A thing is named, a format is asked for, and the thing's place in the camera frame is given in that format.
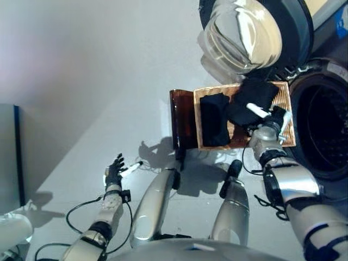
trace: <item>copper tray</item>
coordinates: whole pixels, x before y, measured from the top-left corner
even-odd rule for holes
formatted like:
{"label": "copper tray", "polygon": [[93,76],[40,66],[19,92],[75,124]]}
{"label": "copper tray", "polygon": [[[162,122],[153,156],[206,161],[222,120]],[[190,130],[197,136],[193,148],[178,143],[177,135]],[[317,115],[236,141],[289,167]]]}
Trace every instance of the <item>copper tray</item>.
{"label": "copper tray", "polygon": [[[287,82],[272,82],[279,88],[279,93],[274,98],[272,104],[276,104],[292,113],[290,93]],[[235,126],[234,124],[227,122],[227,129],[231,143],[226,146],[219,147],[204,147],[202,140],[202,122],[201,122],[201,106],[200,98],[205,95],[213,95],[218,93],[223,93],[224,95],[230,97],[234,95],[239,89],[239,83],[229,84],[216,87],[201,88],[194,91],[194,107],[195,107],[195,121],[196,121],[196,131],[197,131],[197,143],[198,149],[200,150],[228,150],[230,148],[242,148],[245,147],[249,141],[249,137],[245,134],[244,130]],[[296,146],[294,123],[293,119],[289,122],[287,128],[285,129],[283,135],[287,137],[286,141],[283,143],[284,147]]]}

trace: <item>folded black fabric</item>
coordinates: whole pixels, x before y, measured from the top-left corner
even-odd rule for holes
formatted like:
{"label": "folded black fabric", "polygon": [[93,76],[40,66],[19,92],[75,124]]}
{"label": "folded black fabric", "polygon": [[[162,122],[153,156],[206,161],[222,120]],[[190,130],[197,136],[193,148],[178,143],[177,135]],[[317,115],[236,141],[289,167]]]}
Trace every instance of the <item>folded black fabric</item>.
{"label": "folded black fabric", "polygon": [[226,109],[227,118],[233,124],[247,127],[261,121],[261,117],[249,110],[246,105],[254,103],[268,111],[279,88],[272,83],[259,79],[244,79],[239,91],[232,97]]}
{"label": "folded black fabric", "polygon": [[225,114],[229,98],[223,94],[206,95],[200,99],[202,138],[206,147],[229,144]]}

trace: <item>wire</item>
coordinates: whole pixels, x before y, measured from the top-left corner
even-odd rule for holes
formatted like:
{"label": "wire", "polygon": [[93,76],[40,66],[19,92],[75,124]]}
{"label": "wire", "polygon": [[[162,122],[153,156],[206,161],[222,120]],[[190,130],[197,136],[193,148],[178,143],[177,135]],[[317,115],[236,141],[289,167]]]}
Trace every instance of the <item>wire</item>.
{"label": "wire", "polygon": [[18,257],[20,258],[20,260],[22,260],[22,261],[23,261],[23,258],[22,258],[22,256],[21,256],[21,250],[20,250],[20,247],[19,247],[18,245],[16,245],[16,248],[17,248],[17,251],[18,251],[18,253],[17,253]]}
{"label": "wire", "polygon": [[38,254],[39,252],[44,249],[44,248],[47,248],[49,246],[65,246],[65,247],[69,247],[71,246],[70,244],[64,244],[64,243],[49,243],[49,244],[46,244],[46,245],[43,245],[41,246],[35,253],[35,256],[34,256],[34,260],[35,261],[38,261]]}
{"label": "wire", "polygon": [[78,230],[77,228],[75,228],[75,226],[73,226],[71,223],[70,223],[70,220],[69,220],[69,216],[72,212],[74,212],[76,209],[82,207],[82,206],[85,206],[85,205],[88,205],[88,204],[91,204],[91,203],[95,203],[95,202],[98,202],[99,200],[101,200],[103,197],[99,196],[98,198],[96,198],[95,200],[91,200],[91,201],[87,201],[87,202],[84,202],[84,203],[81,203],[80,205],[77,205],[76,207],[72,208],[69,210],[69,212],[66,214],[65,216],[65,221],[66,223],[68,224],[68,226],[74,230],[76,233],[79,233],[79,234],[82,234],[82,231]]}
{"label": "wire", "polygon": [[112,253],[116,252],[117,250],[119,250],[121,247],[123,247],[123,246],[125,245],[125,243],[127,242],[129,236],[131,235],[132,226],[133,226],[133,214],[132,214],[132,209],[131,209],[130,205],[128,204],[128,202],[126,202],[126,204],[127,204],[128,209],[129,209],[129,214],[130,214],[130,216],[131,216],[131,217],[130,217],[131,220],[130,220],[130,226],[129,226],[128,235],[127,235],[126,239],[123,241],[123,243],[122,243],[121,245],[119,245],[119,246],[118,246],[117,248],[115,248],[114,250],[111,250],[111,251],[107,252],[107,254],[112,254]]}
{"label": "wire", "polygon": [[249,171],[246,169],[245,165],[244,165],[244,152],[245,152],[245,149],[246,149],[246,146],[244,147],[243,149],[243,152],[241,154],[241,163],[243,165],[243,168],[246,172],[250,173],[250,174],[253,174],[253,175],[256,175],[256,176],[262,176],[263,174],[257,174],[257,172],[262,172],[262,170],[252,170],[252,171]]}

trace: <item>washing machine door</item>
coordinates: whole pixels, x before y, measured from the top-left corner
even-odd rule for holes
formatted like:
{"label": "washing machine door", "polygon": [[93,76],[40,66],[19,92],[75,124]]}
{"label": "washing machine door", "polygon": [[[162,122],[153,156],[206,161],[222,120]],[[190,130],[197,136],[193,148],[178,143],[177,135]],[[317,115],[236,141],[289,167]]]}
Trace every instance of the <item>washing machine door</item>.
{"label": "washing machine door", "polygon": [[290,84],[296,147],[289,155],[323,186],[323,200],[348,216],[348,71],[313,59]]}
{"label": "washing machine door", "polygon": [[286,79],[312,50],[305,0],[200,0],[200,16],[203,67],[224,84],[240,75]]}

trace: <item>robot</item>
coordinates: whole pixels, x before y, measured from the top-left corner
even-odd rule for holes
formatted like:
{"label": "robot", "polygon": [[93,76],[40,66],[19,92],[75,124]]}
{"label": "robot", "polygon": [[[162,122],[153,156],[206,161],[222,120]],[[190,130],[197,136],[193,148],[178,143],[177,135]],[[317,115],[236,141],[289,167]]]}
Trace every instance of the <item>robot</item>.
{"label": "robot", "polygon": [[[283,207],[303,246],[306,260],[348,260],[348,221],[320,201],[320,187],[313,175],[287,156],[279,143],[278,128],[259,125],[249,146],[263,167],[269,201]],[[123,213],[122,158],[106,171],[102,209],[91,227],[65,252],[62,261],[106,260],[108,242],[116,234]],[[238,180],[241,166],[233,163],[220,192],[225,200],[209,239],[161,235],[169,194],[179,183],[179,162],[168,167],[150,184],[134,215],[130,236],[132,250],[113,260],[272,260],[281,259],[246,247],[248,200]]]}

